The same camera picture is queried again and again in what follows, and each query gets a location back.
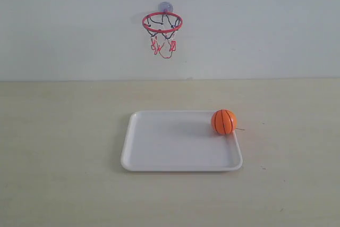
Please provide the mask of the red mini basketball hoop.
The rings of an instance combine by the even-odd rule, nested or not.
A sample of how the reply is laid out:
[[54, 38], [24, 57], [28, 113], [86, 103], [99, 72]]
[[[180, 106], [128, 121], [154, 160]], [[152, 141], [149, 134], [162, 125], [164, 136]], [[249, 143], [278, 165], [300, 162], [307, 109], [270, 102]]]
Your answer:
[[171, 12], [154, 12], [142, 19], [142, 26], [150, 37], [154, 55], [170, 59], [177, 48], [175, 36], [183, 25], [183, 19]]

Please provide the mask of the small orange toy basketball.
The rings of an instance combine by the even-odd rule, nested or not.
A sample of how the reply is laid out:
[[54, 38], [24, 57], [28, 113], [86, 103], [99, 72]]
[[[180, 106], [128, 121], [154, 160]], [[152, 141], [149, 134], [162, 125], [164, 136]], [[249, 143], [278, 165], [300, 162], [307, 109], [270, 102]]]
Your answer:
[[211, 117], [211, 127], [217, 134], [231, 134], [237, 127], [237, 118], [230, 110], [218, 110]]

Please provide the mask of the white rectangular plastic tray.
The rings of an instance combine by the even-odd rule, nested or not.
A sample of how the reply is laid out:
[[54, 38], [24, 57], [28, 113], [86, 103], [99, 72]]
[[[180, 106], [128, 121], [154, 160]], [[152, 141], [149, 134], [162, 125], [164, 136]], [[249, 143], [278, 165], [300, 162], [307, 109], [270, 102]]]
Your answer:
[[212, 111], [138, 111], [130, 116], [121, 166], [131, 172], [227, 172], [243, 158], [236, 133], [218, 135]]

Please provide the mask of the clear suction cup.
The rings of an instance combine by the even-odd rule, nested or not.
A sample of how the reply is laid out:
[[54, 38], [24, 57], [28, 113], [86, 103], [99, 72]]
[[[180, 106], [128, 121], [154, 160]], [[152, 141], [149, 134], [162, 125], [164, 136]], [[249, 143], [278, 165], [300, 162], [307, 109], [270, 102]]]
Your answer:
[[161, 2], [158, 4], [158, 11], [162, 13], [173, 13], [173, 6], [170, 2]]

